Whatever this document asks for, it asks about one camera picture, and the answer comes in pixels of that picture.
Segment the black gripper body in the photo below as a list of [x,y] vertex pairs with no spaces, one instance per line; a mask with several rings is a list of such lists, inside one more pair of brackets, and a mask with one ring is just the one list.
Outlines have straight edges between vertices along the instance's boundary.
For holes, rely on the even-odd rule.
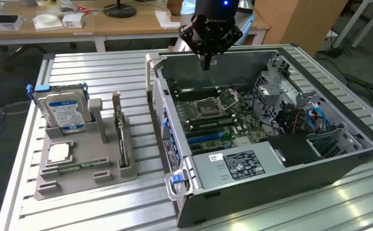
[[239,1],[197,0],[192,20],[196,33],[191,49],[200,55],[224,53],[239,39],[235,15]]

